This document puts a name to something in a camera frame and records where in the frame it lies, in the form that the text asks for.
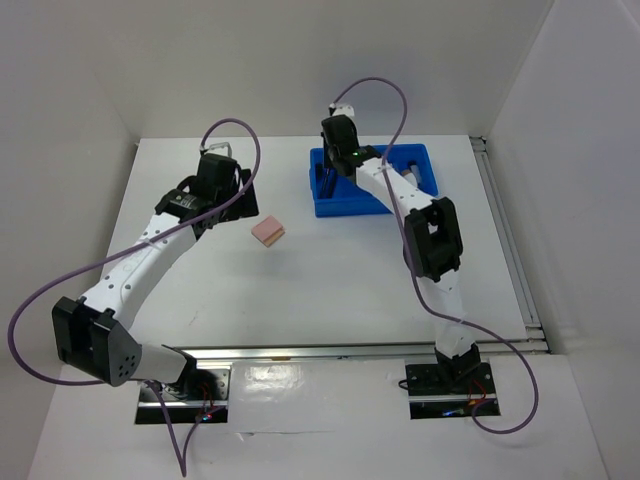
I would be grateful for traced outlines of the small clear bottle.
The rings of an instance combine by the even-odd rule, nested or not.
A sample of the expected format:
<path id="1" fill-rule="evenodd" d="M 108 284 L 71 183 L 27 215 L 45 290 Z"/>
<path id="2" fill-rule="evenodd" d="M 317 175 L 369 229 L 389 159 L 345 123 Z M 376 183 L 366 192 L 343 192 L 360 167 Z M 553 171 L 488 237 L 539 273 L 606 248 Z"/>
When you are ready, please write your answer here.
<path id="1" fill-rule="evenodd" d="M 411 161 L 409 164 L 409 170 L 415 179 L 415 183 L 418 187 L 422 185 L 422 175 L 419 169 L 418 164 L 415 161 Z"/>

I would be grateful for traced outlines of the aluminium rail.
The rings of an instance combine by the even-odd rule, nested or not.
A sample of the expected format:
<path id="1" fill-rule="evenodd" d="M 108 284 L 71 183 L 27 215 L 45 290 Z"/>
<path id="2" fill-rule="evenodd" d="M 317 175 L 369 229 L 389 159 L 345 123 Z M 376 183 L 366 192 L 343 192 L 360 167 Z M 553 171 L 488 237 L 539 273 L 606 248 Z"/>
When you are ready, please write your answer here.
<path id="1" fill-rule="evenodd" d="M 540 322 L 538 310 L 526 278 L 526 273 L 506 214 L 504 202 L 501 198 L 496 177 L 490 164 L 487 140 L 485 137 L 473 136 L 470 136 L 469 140 L 489 202 L 489 208 L 494 218 L 521 316 L 523 317 L 527 338 L 526 340 L 520 340 L 519 343 L 524 344 L 527 342 L 531 344 L 531 347 L 522 347 L 522 350 L 527 353 L 549 353 L 550 348 L 544 327 Z"/>
<path id="2" fill-rule="evenodd" d="M 435 353 L 432 343 L 393 343 L 325 346 L 184 348 L 202 361 L 287 361 L 317 359 L 366 359 L 426 357 Z"/>

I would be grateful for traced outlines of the aluminium right side rail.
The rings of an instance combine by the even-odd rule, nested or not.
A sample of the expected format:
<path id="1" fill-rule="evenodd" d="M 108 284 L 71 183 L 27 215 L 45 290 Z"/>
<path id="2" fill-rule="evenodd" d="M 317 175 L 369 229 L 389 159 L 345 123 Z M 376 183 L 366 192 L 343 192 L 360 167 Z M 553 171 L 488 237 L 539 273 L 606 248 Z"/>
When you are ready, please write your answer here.
<path id="1" fill-rule="evenodd" d="M 489 208 L 494 218 L 521 316 L 523 317 L 527 338 L 526 340 L 520 340 L 519 343 L 524 344 L 527 342 L 531 344 L 531 347 L 522 347 L 522 350 L 527 353 L 549 353 L 550 348 L 544 327 L 540 322 L 538 310 L 526 278 L 526 273 L 506 214 L 504 202 L 501 198 L 496 177 L 490 164 L 487 140 L 485 137 L 473 136 L 470 136 L 469 140 L 489 202 Z"/>

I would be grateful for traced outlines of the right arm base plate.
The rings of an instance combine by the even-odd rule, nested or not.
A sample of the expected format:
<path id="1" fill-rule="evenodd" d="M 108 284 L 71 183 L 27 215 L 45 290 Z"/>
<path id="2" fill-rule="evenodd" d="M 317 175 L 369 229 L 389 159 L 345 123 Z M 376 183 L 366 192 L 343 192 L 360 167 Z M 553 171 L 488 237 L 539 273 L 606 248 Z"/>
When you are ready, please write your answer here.
<path id="1" fill-rule="evenodd" d="M 445 382 L 436 364 L 408 364 L 397 385 L 408 394 L 412 420 L 471 417 L 475 407 L 478 417 L 501 415 L 487 362 L 455 384 Z"/>

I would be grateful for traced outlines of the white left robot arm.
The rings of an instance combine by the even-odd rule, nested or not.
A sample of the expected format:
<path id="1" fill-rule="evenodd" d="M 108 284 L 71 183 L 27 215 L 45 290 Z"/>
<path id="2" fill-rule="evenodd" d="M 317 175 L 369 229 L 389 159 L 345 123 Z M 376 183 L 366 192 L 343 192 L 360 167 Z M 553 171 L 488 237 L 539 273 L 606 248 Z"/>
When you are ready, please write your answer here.
<path id="1" fill-rule="evenodd" d="M 204 377 L 195 358 L 168 345 L 140 343 L 130 329 L 160 280 L 206 231 L 258 215 L 251 177 L 230 157 L 203 154 L 196 173 L 156 205 L 136 252 L 78 299 L 63 297 L 54 305 L 59 359 L 113 387 L 149 380 L 176 399 L 193 394 Z"/>

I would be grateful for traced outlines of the aluminium front rail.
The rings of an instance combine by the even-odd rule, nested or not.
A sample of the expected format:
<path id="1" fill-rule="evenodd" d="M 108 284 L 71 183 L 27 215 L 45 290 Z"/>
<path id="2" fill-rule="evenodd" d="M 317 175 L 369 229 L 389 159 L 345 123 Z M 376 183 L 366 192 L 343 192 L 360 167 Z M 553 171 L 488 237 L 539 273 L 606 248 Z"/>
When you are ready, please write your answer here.
<path id="1" fill-rule="evenodd" d="M 426 357 L 435 353 L 432 343 L 393 343 L 325 346 L 184 348 L 202 361 L 287 361 L 317 359 L 366 359 Z"/>

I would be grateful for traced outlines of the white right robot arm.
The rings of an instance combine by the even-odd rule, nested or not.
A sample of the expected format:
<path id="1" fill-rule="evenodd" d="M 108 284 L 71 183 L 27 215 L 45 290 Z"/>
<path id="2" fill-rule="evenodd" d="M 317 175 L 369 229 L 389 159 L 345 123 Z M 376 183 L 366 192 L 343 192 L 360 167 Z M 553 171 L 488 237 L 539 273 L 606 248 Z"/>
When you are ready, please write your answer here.
<path id="1" fill-rule="evenodd" d="M 463 243 L 454 203 L 421 191 L 377 149 L 360 144 L 350 106 L 332 105 L 321 126 L 327 166 L 399 221 L 403 258 L 435 318 L 436 379 L 444 390 L 460 391 L 481 360 L 471 329 L 462 324 L 466 313 L 458 272 Z"/>

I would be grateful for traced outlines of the black fan makeup brush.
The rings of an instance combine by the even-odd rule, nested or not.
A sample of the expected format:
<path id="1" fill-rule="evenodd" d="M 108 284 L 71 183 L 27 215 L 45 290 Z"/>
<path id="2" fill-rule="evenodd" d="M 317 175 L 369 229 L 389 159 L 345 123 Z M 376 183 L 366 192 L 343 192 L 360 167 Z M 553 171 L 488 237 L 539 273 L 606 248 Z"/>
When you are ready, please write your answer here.
<path id="1" fill-rule="evenodd" d="M 337 184 L 338 178 L 339 178 L 338 173 L 334 172 L 333 176 L 331 177 L 331 180 L 329 182 L 328 198 L 333 198 L 334 197 L 335 188 L 336 188 L 336 184 Z"/>

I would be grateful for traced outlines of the blue plastic organizer bin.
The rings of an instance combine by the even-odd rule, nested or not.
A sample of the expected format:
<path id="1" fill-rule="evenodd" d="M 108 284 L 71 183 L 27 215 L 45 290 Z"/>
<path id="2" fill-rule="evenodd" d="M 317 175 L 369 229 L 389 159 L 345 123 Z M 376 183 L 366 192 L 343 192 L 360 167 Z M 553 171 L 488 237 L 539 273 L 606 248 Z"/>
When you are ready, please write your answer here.
<path id="1" fill-rule="evenodd" d="M 439 189 L 436 177 L 431 165 L 428 150 L 424 144 L 398 144 L 391 149 L 388 162 L 400 174 L 409 170 L 408 164 L 415 161 L 422 175 L 421 191 L 437 197 Z M 359 189 L 349 180 L 339 177 L 337 180 L 333 198 L 320 197 L 320 189 L 324 175 L 323 148 L 310 150 L 309 184 L 314 202 L 315 216 L 340 217 L 386 214 L 389 210 L 384 207 L 371 194 Z"/>

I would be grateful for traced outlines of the slim black makeup brush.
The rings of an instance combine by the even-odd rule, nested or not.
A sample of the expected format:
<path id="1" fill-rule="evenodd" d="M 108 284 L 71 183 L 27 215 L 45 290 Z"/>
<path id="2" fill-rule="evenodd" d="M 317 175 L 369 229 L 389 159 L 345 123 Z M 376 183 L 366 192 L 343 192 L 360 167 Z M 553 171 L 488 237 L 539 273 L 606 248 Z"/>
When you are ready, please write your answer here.
<path id="1" fill-rule="evenodd" d="M 327 197 L 327 189 L 328 189 L 328 185 L 330 183 L 330 177 L 331 177 L 331 169 L 329 168 L 325 168 L 324 169 L 324 175 L 323 175 L 323 180 L 322 180 L 322 184 L 321 184 L 321 189 L 320 189 L 320 197 L 321 199 L 324 199 Z"/>

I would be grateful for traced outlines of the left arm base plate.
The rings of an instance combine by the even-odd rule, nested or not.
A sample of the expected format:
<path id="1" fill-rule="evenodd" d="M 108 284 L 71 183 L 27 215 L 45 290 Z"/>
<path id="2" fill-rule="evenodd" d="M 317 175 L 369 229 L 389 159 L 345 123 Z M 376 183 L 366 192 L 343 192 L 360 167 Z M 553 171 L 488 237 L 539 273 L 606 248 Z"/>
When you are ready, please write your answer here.
<path id="1" fill-rule="evenodd" d="M 231 384 L 231 364 L 204 362 L 199 368 L 208 375 L 189 390 L 179 391 L 157 383 L 169 418 L 178 425 L 192 425 L 200 419 L 204 424 L 224 424 L 228 421 L 228 396 Z M 140 386 L 134 423 L 136 425 L 160 425 L 165 423 L 160 401 L 145 384 Z"/>

